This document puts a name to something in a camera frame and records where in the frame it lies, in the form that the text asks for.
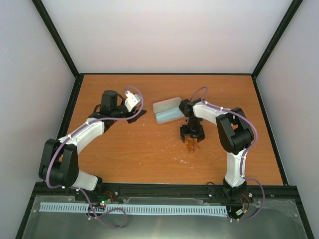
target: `orange wooden surface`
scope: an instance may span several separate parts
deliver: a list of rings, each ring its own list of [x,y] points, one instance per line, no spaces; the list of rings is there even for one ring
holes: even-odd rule
[[[206,100],[226,108],[241,107],[258,130],[259,141],[247,156],[246,176],[265,185],[282,185],[250,76],[85,75],[69,132],[100,104],[105,90],[124,95],[123,88],[128,85],[142,92],[148,112],[132,124],[116,122],[93,140],[79,155],[81,170],[102,177],[104,182],[222,184],[227,159],[217,127],[204,120],[206,138],[199,143],[200,149],[189,154],[179,138],[184,119],[157,124],[152,109],[155,102],[190,98],[199,87],[208,86]]]

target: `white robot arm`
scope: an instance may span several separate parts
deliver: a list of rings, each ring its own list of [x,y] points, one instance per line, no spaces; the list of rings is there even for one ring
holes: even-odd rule
[[[44,145],[39,177],[45,179],[49,171],[50,184],[83,188],[99,193],[102,178],[79,170],[78,154],[93,139],[105,133],[116,122],[115,119],[123,118],[128,123],[132,123],[146,113],[145,110],[140,110],[140,113],[137,113],[136,107],[140,106],[142,100],[140,95],[135,95],[129,91],[126,91],[125,95],[127,96],[126,99],[116,91],[105,91],[102,95],[101,104],[95,107],[84,124],[67,136],[57,140],[49,139]],[[122,103],[119,106],[117,104],[118,96],[122,98]],[[62,144],[63,147],[58,152],[58,156],[53,158]]]
[[[246,156],[243,154],[254,140],[250,126],[244,120],[218,107],[209,107],[207,102],[202,102],[201,99],[192,102],[184,100],[180,103],[179,108],[187,117],[187,124],[180,127],[180,136],[184,142],[185,136],[197,138],[197,142],[205,139],[203,127],[200,125],[202,119],[217,125],[220,142],[227,153],[224,192],[231,199],[244,191],[246,181],[243,176],[245,175]],[[240,108],[231,111],[245,116]]]

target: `purple cable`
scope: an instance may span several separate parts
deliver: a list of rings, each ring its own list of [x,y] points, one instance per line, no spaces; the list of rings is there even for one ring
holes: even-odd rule
[[[126,212],[125,212],[122,208],[113,208],[113,209],[108,210],[107,212],[105,212],[105,213],[103,213],[103,214],[101,214],[101,215],[98,216],[98,215],[96,214],[94,208],[93,208],[93,205],[92,205],[92,203],[91,203],[91,201],[90,201],[90,199],[89,199],[89,196],[86,194],[86,192],[85,192],[82,188],[80,188],[80,191],[83,193],[84,197],[85,197],[86,200],[88,201],[88,204],[90,205],[90,208],[91,208],[91,211],[92,211],[93,215],[95,216],[95,218],[96,218],[102,225],[104,225],[104,226],[106,226],[107,228],[110,228],[110,229],[119,229],[119,228],[122,228],[122,227],[124,227],[124,226],[126,225],[126,222],[127,222],[127,220],[128,220],[128,216],[127,216]],[[108,224],[105,224],[105,223],[100,219],[101,217],[104,217],[104,216],[106,216],[107,214],[109,214],[110,212],[113,212],[113,211],[121,211],[121,212],[124,214],[124,216],[125,216],[125,219],[124,219],[123,224],[120,225],[120,226],[118,226],[118,227],[114,227],[114,226],[110,226],[110,225],[108,225]]]
[[[60,146],[57,148],[57,150],[56,150],[56,152],[54,153],[54,155],[53,155],[53,157],[52,157],[52,159],[51,159],[51,161],[50,161],[50,164],[49,164],[49,166],[48,166],[48,171],[47,171],[46,177],[45,177],[46,185],[48,186],[48,188],[53,189],[53,188],[61,187],[61,185],[52,186],[52,185],[50,184],[50,173],[51,173],[51,169],[52,169],[52,166],[53,166],[53,163],[54,163],[56,157],[58,156],[58,154],[59,154],[59,152],[61,151],[61,149],[63,148],[63,146],[67,143],[67,141],[70,140],[70,138],[72,138],[73,136],[75,136],[78,132],[80,132],[81,130],[85,129],[86,127],[88,127],[88,126],[89,126],[90,124],[92,124],[92,123],[95,123],[95,122],[98,122],[98,121],[101,121],[101,120],[130,120],[130,119],[133,119],[134,117],[136,117],[136,116],[139,115],[139,113],[142,111],[143,106],[144,106],[143,95],[142,95],[142,93],[139,91],[139,89],[137,89],[137,88],[134,87],[134,86],[126,86],[126,87],[124,88],[124,93],[127,91],[128,88],[132,88],[132,89],[136,90],[136,91],[140,94],[140,96],[141,96],[141,107],[140,107],[140,109],[139,109],[134,115],[132,115],[132,116],[130,116],[130,117],[127,117],[127,118],[110,118],[110,117],[105,117],[105,118],[101,118],[101,119],[95,119],[95,120],[93,120],[93,121],[90,121],[90,122],[88,123],[88,125],[87,125],[87,124],[82,125],[82,126],[79,127],[76,131],[74,131],[69,137],[67,137],[67,138],[60,144]],[[88,203],[89,203],[89,205],[90,205],[91,211],[93,212],[94,216],[97,217],[97,219],[99,220],[99,222],[102,223],[104,226],[106,226],[106,227],[108,227],[108,228],[111,228],[111,229],[118,229],[118,228],[123,227],[123,226],[126,224],[126,222],[127,222],[127,215],[126,215],[125,211],[124,211],[123,209],[121,209],[121,208],[114,208],[114,209],[109,210],[109,211],[105,212],[104,214],[100,215],[100,217],[101,217],[101,216],[105,216],[105,215],[107,215],[107,214],[109,214],[110,212],[115,211],[115,210],[119,210],[119,211],[123,212],[124,215],[125,215],[125,221],[124,221],[124,223],[123,223],[121,226],[113,227],[113,226],[107,225],[107,224],[105,224],[104,222],[102,222],[102,221],[99,219],[99,216],[96,215],[96,213],[95,213],[95,211],[94,211],[94,209],[93,209],[93,206],[92,206],[92,204],[91,204],[91,201],[90,201],[88,195],[87,195],[87,194],[85,193],[85,191],[84,191],[83,189],[81,189],[81,188],[80,188],[80,191],[81,191],[81,192],[84,194],[84,196],[86,197],[86,199],[87,199],[87,201],[88,201]]]
[[[260,183],[257,179],[254,179],[254,178],[246,178],[246,177],[243,175],[243,163],[244,163],[244,158],[246,157],[247,153],[252,149],[252,147],[255,146],[255,144],[256,144],[257,141],[258,141],[258,132],[257,132],[257,129],[256,129],[256,127],[253,125],[253,123],[251,123],[248,119],[246,119],[246,118],[243,117],[242,115],[240,115],[240,114],[238,114],[238,113],[236,113],[236,112],[233,112],[233,111],[231,111],[231,110],[227,110],[227,109],[225,109],[225,108],[221,108],[221,107],[215,106],[215,105],[213,105],[213,104],[210,104],[210,103],[208,103],[208,102],[205,102],[203,98],[205,97],[206,93],[208,92],[208,87],[207,87],[207,86],[203,86],[203,87],[199,88],[199,89],[192,95],[191,99],[192,99],[192,98],[196,95],[196,93],[197,93],[198,91],[200,91],[201,89],[206,89],[206,91],[204,92],[204,94],[203,94],[203,95],[201,96],[201,98],[200,98],[203,104],[207,105],[208,107],[211,107],[211,108],[214,109],[214,110],[227,112],[227,113],[230,113],[230,114],[232,114],[232,115],[235,115],[235,116],[241,118],[241,119],[244,120],[247,124],[249,124],[249,125],[251,126],[251,128],[253,128],[253,130],[254,130],[254,132],[255,132],[255,140],[254,140],[254,142],[253,142],[248,148],[246,148],[246,150],[244,151],[244,153],[243,153],[243,155],[242,155],[242,157],[241,157],[240,166],[239,166],[239,173],[240,173],[240,175],[243,177],[243,179],[245,179],[246,181],[255,181],[255,182],[259,185],[259,187],[261,188],[262,194],[263,194],[263,202],[261,203],[259,210],[258,210],[255,214],[253,214],[252,216],[250,216],[250,217],[248,217],[248,218],[246,218],[246,219],[241,220],[242,222],[243,222],[243,221],[247,221],[247,220],[249,220],[249,219],[255,217],[257,214],[259,214],[260,210],[261,210],[262,207],[263,207],[264,201],[265,201],[265,192],[264,192],[264,189],[263,189],[263,186],[261,185],[261,183]]]
[[[191,101],[194,98],[194,96],[197,94],[197,92],[199,92],[201,89],[206,89],[204,94],[201,96],[201,98],[204,98],[206,96],[207,92],[208,92],[208,87],[207,86],[203,86],[203,87],[199,88],[197,91],[195,91],[195,93],[191,96],[189,101]]]

